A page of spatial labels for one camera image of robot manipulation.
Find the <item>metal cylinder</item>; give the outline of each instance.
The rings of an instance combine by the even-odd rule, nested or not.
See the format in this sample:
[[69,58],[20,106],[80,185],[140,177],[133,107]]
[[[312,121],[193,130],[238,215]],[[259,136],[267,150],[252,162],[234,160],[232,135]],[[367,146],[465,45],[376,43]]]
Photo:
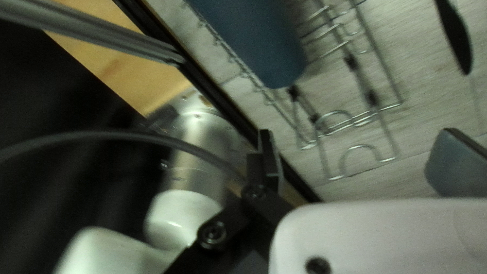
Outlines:
[[[193,94],[173,106],[179,116],[169,126],[171,136],[208,150],[229,164],[235,164],[236,158],[243,160],[240,136],[204,97]],[[224,205],[227,180],[228,176],[211,164],[186,152],[174,151],[167,163],[162,190],[193,191]]]

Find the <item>metal rod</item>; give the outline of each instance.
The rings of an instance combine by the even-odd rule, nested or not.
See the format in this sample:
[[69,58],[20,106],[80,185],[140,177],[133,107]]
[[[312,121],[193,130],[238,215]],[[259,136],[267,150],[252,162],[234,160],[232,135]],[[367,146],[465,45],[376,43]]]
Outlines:
[[318,15],[322,14],[322,13],[326,13],[326,11],[330,8],[330,6],[325,6],[323,5],[319,10],[317,10],[315,13],[313,13],[312,15],[310,15],[308,18],[306,18],[303,22],[300,22],[296,25],[296,27],[300,27],[316,18],[318,18]]
[[326,149],[324,148],[323,141],[321,140],[321,138],[319,136],[319,132],[321,130],[320,126],[326,124],[325,120],[329,116],[336,115],[336,114],[343,114],[343,115],[349,117],[349,113],[346,111],[334,111],[334,112],[328,113],[326,117],[321,117],[315,123],[315,136],[317,138],[318,153],[319,153],[319,157],[321,159],[321,165],[323,168],[323,172],[325,173],[327,180],[333,181],[333,180],[338,180],[338,179],[342,179],[344,177],[350,176],[350,174],[348,174],[348,171],[347,171],[346,161],[347,161],[347,158],[350,155],[350,153],[356,149],[364,148],[364,149],[368,149],[368,150],[372,151],[372,154],[374,155],[374,158],[378,163],[389,162],[389,161],[395,160],[399,157],[399,155],[400,155],[399,147],[398,147],[396,141],[394,140],[394,138],[391,134],[391,131],[389,130],[389,127],[388,127],[386,121],[384,120],[384,117],[382,116],[380,111],[378,111],[376,109],[373,109],[372,111],[373,111],[373,115],[378,117],[377,120],[379,121],[380,126],[382,128],[382,131],[384,133],[384,136],[385,136],[385,138],[386,138],[386,140],[387,140],[387,142],[391,148],[392,155],[390,157],[383,157],[382,154],[380,153],[380,151],[375,146],[368,145],[368,144],[359,144],[359,145],[352,146],[352,147],[348,148],[344,152],[344,154],[342,154],[342,156],[340,157],[340,159],[338,161],[338,170],[339,170],[340,174],[335,175],[335,176],[332,175],[332,173],[330,171],[330,167],[328,164],[328,158],[326,155]]
[[49,0],[0,0],[0,18],[178,66],[173,46]]
[[339,26],[340,26],[339,24],[333,25],[331,28],[327,29],[325,32],[321,33],[316,38],[313,38],[313,39],[307,41],[306,43],[304,43],[303,46],[306,46],[306,45],[308,45],[308,44],[310,44],[310,43],[312,43],[314,41],[317,41],[317,40],[320,40],[321,38],[324,38],[325,36],[327,36],[330,33],[330,31],[332,31],[333,29],[335,29],[335,28],[337,28]]
[[356,17],[357,17],[358,21],[360,22],[360,24],[362,25],[362,28],[364,29],[364,33],[367,36],[369,43],[372,46],[372,48],[375,52],[375,55],[377,56],[377,59],[379,59],[379,63],[381,65],[382,69],[384,70],[387,81],[389,82],[389,85],[391,86],[391,88],[394,92],[394,95],[397,98],[399,105],[401,105],[404,102],[404,99],[402,98],[402,96],[399,92],[399,89],[398,89],[396,83],[394,82],[394,79],[393,79],[392,74],[389,70],[389,67],[387,66],[387,64],[384,60],[384,57],[382,56],[382,53],[379,50],[379,47],[377,46],[377,42],[375,41],[374,37],[372,36],[372,32],[370,31],[370,28],[364,19],[362,11],[360,10],[360,8],[359,8],[358,4],[355,2],[355,0],[348,0],[348,2],[350,3],[351,7],[355,9]]
[[323,53],[322,55],[320,55],[320,56],[316,57],[315,59],[313,59],[313,60],[309,61],[308,63],[309,63],[309,64],[311,64],[311,63],[314,63],[314,62],[318,61],[318,60],[319,60],[319,59],[321,59],[321,58],[325,58],[325,57],[327,57],[328,55],[332,54],[333,52],[335,52],[335,51],[337,51],[337,50],[341,49],[343,46],[347,45],[349,42],[350,42],[350,41],[345,41],[345,42],[342,42],[342,43],[338,44],[337,46],[335,46],[335,47],[334,47],[334,48],[332,48],[331,50],[329,50],[329,51],[327,51],[327,52]]

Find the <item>black screw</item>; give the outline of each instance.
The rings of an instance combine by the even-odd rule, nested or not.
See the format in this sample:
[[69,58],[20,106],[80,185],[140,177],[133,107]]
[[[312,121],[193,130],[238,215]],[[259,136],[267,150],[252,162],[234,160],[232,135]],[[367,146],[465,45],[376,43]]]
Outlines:
[[306,272],[308,274],[330,274],[332,269],[325,259],[314,258],[306,263]]
[[226,238],[226,229],[223,222],[216,222],[203,228],[201,232],[202,246],[205,248],[211,248],[211,245],[221,243]]
[[266,197],[263,185],[253,185],[245,190],[245,196],[252,200],[262,200]]

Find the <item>metal wire rack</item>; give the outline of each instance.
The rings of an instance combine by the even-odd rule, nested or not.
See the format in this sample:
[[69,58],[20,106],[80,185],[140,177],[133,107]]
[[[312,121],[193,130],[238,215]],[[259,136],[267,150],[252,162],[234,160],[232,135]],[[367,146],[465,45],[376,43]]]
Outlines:
[[[345,63],[349,66],[351,73],[357,83],[359,95],[362,97],[365,105],[366,111],[357,115],[353,115],[351,112],[346,110],[333,110],[326,114],[318,113],[313,105],[308,101],[307,97],[297,88],[291,87],[289,89],[289,102],[283,103],[282,99],[277,96],[276,90],[268,89],[263,85],[263,83],[257,78],[257,76],[246,66],[246,64],[238,58],[235,52],[230,48],[230,46],[225,43],[225,41],[218,35],[218,33],[201,17],[201,15],[191,8],[187,3],[183,4],[184,8],[191,8],[195,15],[199,18],[198,26],[206,28],[211,35],[214,37],[214,45],[220,46],[228,54],[228,62],[236,63],[240,72],[229,79],[221,82],[222,86],[225,86],[228,82],[232,81],[237,77],[248,78],[252,85],[254,86],[255,92],[260,92],[263,95],[263,103],[265,105],[273,106],[274,109],[279,113],[279,115],[284,119],[284,121],[294,130],[296,134],[296,145],[300,150],[310,149],[312,147],[317,147],[319,158],[322,163],[323,172],[327,180],[338,180],[352,174],[348,174],[347,171],[347,158],[350,153],[357,149],[368,149],[372,152],[375,160],[379,164],[384,164],[390,162],[399,157],[400,150],[398,145],[392,136],[388,125],[383,117],[382,112],[388,109],[392,109],[400,106],[403,103],[403,98],[399,93],[396,83],[390,73],[387,64],[382,57],[377,44],[371,34],[369,27],[367,26],[363,14],[358,7],[362,2],[355,2],[355,0],[344,0],[342,3],[348,3],[348,7],[337,12],[336,3],[326,4],[322,0],[295,0],[287,4],[287,7],[292,9],[296,5],[303,5],[304,3],[312,3],[316,10],[313,10],[311,14],[306,15],[306,17],[295,24],[298,29],[305,29],[303,34],[300,35],[300,39],[303,47],[306,49],[309,45],[313,45],[318,41],[331,36],[335,45],[324,53],[319,54],[317,57],[310,58],[308,63],[314,63],[320,59],[326,58],[335,52],[342,52],[343,59]],[[350,31],[347,24],[336,22],[341,16],[353,12],[355,20],[357,21],[358,28],[354,31]],[[365,49],[358,49],[355,40],[358,36],[364,36],[366,40],[367,47]],[[361,54],[374,54],[385,78],[387,79],[388,85],[392,92],[394,102],[381,105],[377,101],[377,96],[373,90],[369,80],[367,79],[361,64],[355,58],[356,55]],[[301,108],[306,114],[307,119],[304,121],[300,118],[298,112]],[[330,117],[342,116],[345,117],[341,122],[330,124]],[[326,154],[326,148],[323,142],[324,137],[335,134],[339,131],[348,128],[357,128],[365,126],[369,123],[377,121],[380,124],[384,138],[386,139],[392,154],[389,157],[385,157],[381,154],[377,147],[370,144],[358,144],[349,147],[345,150],[343,155],[338,160],[338,171],[339,174],[333,175],[329,168],[329,160]],[[306,134],[303,130],[304,123],[311,123],[313,128],[312,134]]]

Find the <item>gray plastic part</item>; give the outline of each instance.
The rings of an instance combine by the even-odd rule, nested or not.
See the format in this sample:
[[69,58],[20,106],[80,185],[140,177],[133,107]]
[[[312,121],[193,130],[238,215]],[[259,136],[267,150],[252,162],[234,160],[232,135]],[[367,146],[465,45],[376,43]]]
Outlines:
[[441,196],[487,197],[487,150],[457,129],[440,132],[424,172]]

